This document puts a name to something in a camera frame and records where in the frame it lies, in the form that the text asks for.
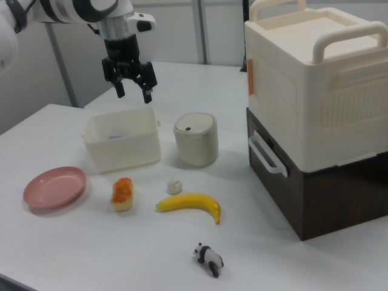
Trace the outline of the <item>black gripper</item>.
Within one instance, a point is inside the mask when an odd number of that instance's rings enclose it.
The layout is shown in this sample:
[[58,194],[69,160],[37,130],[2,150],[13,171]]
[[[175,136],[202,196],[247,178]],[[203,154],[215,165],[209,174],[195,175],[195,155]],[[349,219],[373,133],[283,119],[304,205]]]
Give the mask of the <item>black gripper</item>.
[[134,80],[142,89],[144,103],[152,101],[153,88],[158,84],[151,62],[141,64],[136,35],[124,39],[105,40],[108,57],[102,60],[104,78],[116,90],[119,98],[125,95],[122,79]]

